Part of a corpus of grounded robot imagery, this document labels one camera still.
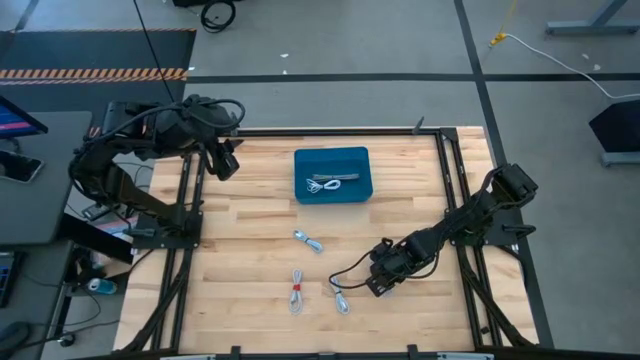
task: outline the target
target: gray desk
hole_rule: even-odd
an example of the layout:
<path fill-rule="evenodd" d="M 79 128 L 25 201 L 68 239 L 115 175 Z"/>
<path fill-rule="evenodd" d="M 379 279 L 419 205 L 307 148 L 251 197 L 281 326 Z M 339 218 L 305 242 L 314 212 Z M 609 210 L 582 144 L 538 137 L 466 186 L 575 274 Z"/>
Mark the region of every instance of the gray desk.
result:
<path fill-rule="evenodd" d="M 30 184 L 0 179 L 0 249 L 26 253 L 19 273 L 46 284 L 60 284 L 65 279 L 75 244 L 98 251 L 113 246 L 121 246 L 125 251 L 128 246 L 128 258 L 123 261 L 130 263 L 129 244 L 113 243 L 111 236 L 64 214 L 71 189 L 67 168 L 74 156 L 73 149 L 82 144 L 90 126 L 91 113 L 31 115 L 49 127 L 49 133 L 23 137 L 19 141 L 25 155 L 43 160 L 45 165 Z M 0 309 L 0 328 L 15 321 L 57 322 L 55 314 L 66 317 L 63 315 L 66 310 L 60 310 L 64 306 L 68 308 L 68 298 L 59 288 L 40 286 L 19 275 L 8 306 Z M 28 342 L 53 335 L 53 329 L 47 326 L 32 326 L 31 330 Z M 43 345 L 39 345 L 20 350 L 11 359 L 38 359 L 42 348 Z"/>

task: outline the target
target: smartphone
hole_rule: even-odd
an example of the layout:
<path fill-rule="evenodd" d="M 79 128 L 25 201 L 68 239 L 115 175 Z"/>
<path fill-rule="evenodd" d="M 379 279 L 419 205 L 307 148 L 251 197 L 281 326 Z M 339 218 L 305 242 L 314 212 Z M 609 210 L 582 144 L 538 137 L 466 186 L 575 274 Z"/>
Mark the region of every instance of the smartphone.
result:
<path fill-rule="evenodd" d="M 0 178 L 29 183 L 43 165 L 41 160 L 0 150 Z"/>

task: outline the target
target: cable with red tie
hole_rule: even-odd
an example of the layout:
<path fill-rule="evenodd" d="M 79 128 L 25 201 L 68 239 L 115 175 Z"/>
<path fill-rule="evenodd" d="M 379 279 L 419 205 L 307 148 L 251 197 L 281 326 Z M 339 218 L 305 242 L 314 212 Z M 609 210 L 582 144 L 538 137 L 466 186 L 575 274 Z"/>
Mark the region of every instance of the cable with red tie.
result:
<path fill-rule="evenodd" d="M 289 311 L 293 315 L 302 312 L 302 293 L 300 292 L 300 284 L 302 283 L 302 270 L 293 270 L 293 291 L 289 298 Z"/>

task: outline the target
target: caster wheel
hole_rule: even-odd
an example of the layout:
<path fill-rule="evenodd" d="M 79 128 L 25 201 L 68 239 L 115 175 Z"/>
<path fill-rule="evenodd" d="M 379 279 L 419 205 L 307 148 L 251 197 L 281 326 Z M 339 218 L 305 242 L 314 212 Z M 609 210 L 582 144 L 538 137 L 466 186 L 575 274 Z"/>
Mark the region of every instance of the caster wheel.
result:
<path fill-rule="evenodd" d="M 60 339 L 58 339 L 58 344 L 62 347 L 69 347 L 76 342 L 75 334 L 64 334 Z"/>

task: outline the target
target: white cable on floor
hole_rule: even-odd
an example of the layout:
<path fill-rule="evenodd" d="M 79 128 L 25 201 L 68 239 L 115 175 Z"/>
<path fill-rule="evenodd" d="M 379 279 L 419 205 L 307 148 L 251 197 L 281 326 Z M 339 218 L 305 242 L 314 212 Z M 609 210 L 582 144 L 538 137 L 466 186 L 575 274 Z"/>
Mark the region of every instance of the white cable on floor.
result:
<path fill-rule="evenodd" d="M 338 190 L 338 188 L 340 188 L 340 180 L 331 180 L 325 184 L 318 184 L 311 179 L 307 179 L 307 190 L 312 194 L 315 194 L 322 189 Z"/>
<path fill-rule="evenodd" d="M 291 297 L 289 298 L 289 311 L 293 315 L 298 315 L 302 312 L 302 293 L 300 292 L 300 284 L 302 283 L 302 270 L 293 270 L 293 291 L 291 291 Z"/>
<path fill-rule="evenodd" d="M 317 241 L 311 240 L 311 238 L 307 234 L 305 234 L 303 231 L 300 231 L 297 229 L 293 230 L 293 238 L 296 240 L 300 240 L 305 244 L 309 245 L 311 250 L 313 250 L 313 252 L 315 252 L 316 254 L 320 254 L 324 250 L 324 248 L 322 247 L 322 244 L 320 244 Z"/>
<path fill-rule="evenodd" d="M 558 64 L 558 65 L 562 66 L 563 68 L 565 68 L 565 69 L 567 69 L 567 70 L 569 70 L 569 71 L 571 71 L 571 72 L 574 72 L 574 73 L 576 73 L 576 74 L 579 74 L 579 75 L 584 76 L 584 77 L 585 77 L 585 78 L 587 78 L 589 81 L 591 81 L 595 86 L 597 86 L 597 87 L 598 87 L 598 89 L 600 89 L 600 91 L 602 91 L 602 93 L 603 93 L 603 94 L 605 94 L 605 96 L 606 96 L 606 97 L 608 97 L 609 99 L 624 99 L 624 98 L 639 97 L 639 96 L 640 96 L 640 93 L 639 93 L 639 94 L 627 94 L 627 95 L 618 95 L 618 96 L 613 96 L 613 95 L 609 94 L 609 93 L 607 92 L 607 90 L 605 90 L 605 89 L 604 89 L 600 84 L 598 84 L 598 82 L 597 82 L 597 81 L 595 81 L 591 76 L 589 76 L 589 75 L 587 75 L 587 74 L 583 73 L 583 72 L 582 72 L 582 71 L 580 71 L 580 70 L 576 70 L 576 69 L 574 69 L 574 68 L 572 68 L 572 67 L 570 67 L 570 66 L 568 66 L 568 65 L 565 65 L 562 61 L 560 61 L 560 60 L 558 60 L 558 59 L 554 58 L 553 56 L 551 56 L 551 55 L 549 55 L 549 54 L 547 54 L 547 53 L 545 53 L 545 52 L 542 52 L 542 51 L 540 51 L 540 50 L 538 50 L 538 49 L 535 49 L 535 48 L 531 47 L 530 45 L 528 45 L 528 44 L 527 44 L 527 43 L 525 43 L 524 41 L 520 40 L 520 39 L 519 39 L 517 36 L 515 36 L 515 35 L 511 35 L 511 34 L 504 34 L 504 35 L 505 35 L 506 37 L 512 38 L 513 40 L 515 40 L 515 41 L 519 42 L 521 45 L 523 45 L 523 46 L 524 46 L 524 47 L 526 47 L 527 49 L 529 49 L 529 50 L 533 51 L 534 53 L 536 53 L 536 54 L 538 54 L 538 55 L 542 55 L 542 56 L 546 57 L 547 59 L 549 59 L 549 60 L 551 60 L 551 61 L 555 62 L 556 64 Z"/>
<path fill-rule="evenodd" d="M 340 285 L 340 283 L 338 282 L 338 278 L 337 277 L 332 277 L 331 281 L 334 284 Z M 339 287 L 334 286 L 333 284 L 329 283 L 331 285 L 331 288 L 333 289 L 333 292 L 336 293 L 336 309 L 338 309 L 338 312 L 344 315 L 349 314 L 349 303 L 347 303 L 347 299 L 344 298 L 344 296 L 342 295 L 342 289 L 340 289 Z"/>

